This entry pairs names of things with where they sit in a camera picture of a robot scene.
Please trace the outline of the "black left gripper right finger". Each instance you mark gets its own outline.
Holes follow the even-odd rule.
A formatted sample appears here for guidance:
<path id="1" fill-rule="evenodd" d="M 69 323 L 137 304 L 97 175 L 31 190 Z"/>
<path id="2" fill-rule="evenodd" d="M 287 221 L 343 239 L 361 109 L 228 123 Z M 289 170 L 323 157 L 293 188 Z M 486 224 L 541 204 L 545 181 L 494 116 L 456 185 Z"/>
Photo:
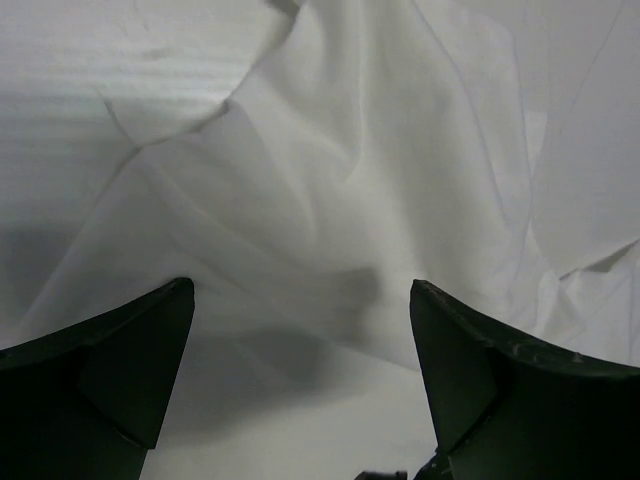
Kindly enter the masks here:
<path id="1" fill-rule="evenodd" d="M 437 447 L 422 479 L 635 479 L 639 371 L 526 334 L 417 280 L 410 319 Z"/>

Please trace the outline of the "white t shirt robot print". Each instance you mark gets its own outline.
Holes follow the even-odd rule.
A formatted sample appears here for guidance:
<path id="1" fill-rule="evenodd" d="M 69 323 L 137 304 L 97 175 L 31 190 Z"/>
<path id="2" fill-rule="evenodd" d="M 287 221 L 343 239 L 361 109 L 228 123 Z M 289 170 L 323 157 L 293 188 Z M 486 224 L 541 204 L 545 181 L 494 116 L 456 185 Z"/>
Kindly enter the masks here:
<path id="1" fill-rule="evenodd" d="M 639 5 L 307 1 L 198 130 L 141 149 L 20 340 L 175 276 L 209 331 L 289 324 L 414 365 L 425 279 L 545 340 L 639 362 Z"/>

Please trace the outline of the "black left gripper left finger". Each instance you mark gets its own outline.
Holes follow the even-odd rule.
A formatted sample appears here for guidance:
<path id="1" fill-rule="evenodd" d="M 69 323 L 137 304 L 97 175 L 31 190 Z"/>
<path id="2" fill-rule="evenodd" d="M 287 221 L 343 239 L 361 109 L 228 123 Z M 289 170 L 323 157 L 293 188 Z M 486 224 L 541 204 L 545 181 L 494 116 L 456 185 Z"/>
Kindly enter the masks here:
<path id="1" fill-rule="evenodd" d="M 194 315 L 178 278 L 1 352 L 4 479 L 137 479 L 155 449 Z"/>

